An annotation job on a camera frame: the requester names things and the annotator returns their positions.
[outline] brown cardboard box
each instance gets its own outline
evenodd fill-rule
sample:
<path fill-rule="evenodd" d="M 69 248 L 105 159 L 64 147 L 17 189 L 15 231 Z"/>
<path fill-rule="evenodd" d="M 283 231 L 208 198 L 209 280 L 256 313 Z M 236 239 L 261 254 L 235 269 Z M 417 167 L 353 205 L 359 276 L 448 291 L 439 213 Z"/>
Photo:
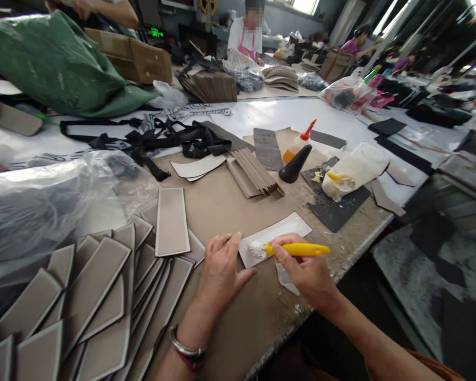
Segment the brown cardboard box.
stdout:
<path fill-rule="evenodd" d="M 171 55 L 165 50 L 121 34 L 88 28 L 85 32 L 125 79 L 148 85 L 154 79 L 171 84 Z"/>

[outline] green bag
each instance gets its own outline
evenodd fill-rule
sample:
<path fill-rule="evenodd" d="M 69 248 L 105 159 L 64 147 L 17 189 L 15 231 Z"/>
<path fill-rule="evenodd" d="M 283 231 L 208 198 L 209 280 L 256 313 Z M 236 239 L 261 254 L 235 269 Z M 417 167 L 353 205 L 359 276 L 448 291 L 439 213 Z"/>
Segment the green bag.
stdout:
<path fill-rule="evenodd" d="M 60 114 L 116 117 L 159 96 L 122 78 L 61 11 L 0 20 L 0 74 Z"/>

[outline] plastic bag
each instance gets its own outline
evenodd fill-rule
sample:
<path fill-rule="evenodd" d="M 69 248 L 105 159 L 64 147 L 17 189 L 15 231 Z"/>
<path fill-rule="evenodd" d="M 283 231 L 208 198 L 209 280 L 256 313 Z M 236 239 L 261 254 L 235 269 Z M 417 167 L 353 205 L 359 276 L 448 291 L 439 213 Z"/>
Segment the plastic bag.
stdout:
<path fill-rule="evenodd" d="M 236 49 L 230 49 L 222 65 L 246 93 L 256 92 L 263 86 L 264 75 L 259 65 Z"/>
<path fill-rule="evenodd" d="M 158 96 L 123 79 L 61 11 L 0 19 L 0 74 L 60 114 L 116 117 Z"/>
<path fill-rule="evenodd" d="M 0 174 L 0 311 L 49 254 L 157 202 L 155 178 L 120 151 Z"/>
<path fill-rule="evenodd" d="M 308 88 L 312 91 L 323 91 L 329 86 L 328 82 L 325 82 L 318 73 L 304 73 L 298 75 L 298 85 Z"/>
<path fill-rule="evenodd" d="M 153 107 L 173 110 L 178 107 L 185 107 L 189 103 L 187 97 L 179 90 L 171 88 L 166 82 L 153 81 L 153 87 L 160 93 L 160 97 L 149 101 Z"/>
<path fill-rule="evenodd" d="M 350 108 L 351 105 L 370 94 L 374 89 L 360 77 L 344 77 L 329 85 L 317 96 L 335 108 Z"/>

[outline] black funnel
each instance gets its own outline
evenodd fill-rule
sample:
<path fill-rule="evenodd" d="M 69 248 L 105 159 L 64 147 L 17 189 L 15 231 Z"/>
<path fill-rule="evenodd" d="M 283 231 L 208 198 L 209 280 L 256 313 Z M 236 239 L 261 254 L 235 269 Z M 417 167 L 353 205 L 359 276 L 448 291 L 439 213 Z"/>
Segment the black funnel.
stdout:
<path fill-rule="evenodd" d="M 303 167 L 303 164 L 305 164 L 305 161 L 307 161 L 308 155 L 311 151 L 312 146 L 309 144 L 300 149 L 296 156 L 294 156 L 291 161 L 279 171 L 280 179 L 289 184 L 298 180 L 301 168 Z"/>

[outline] pink shirt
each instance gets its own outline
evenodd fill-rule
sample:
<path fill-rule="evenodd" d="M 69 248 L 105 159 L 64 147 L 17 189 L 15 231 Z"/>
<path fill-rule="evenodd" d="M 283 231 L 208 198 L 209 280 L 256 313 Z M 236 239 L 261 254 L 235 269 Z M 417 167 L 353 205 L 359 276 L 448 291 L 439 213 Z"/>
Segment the pink shirt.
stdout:
<path fill-rule="evenodd" d="M 356 45 L 356 41 L 354 39 L 343 44 L 340 51 L 352 54 L 353 56 L 356 56 L 356 54 L 359 52 L 358 45 Z"/>

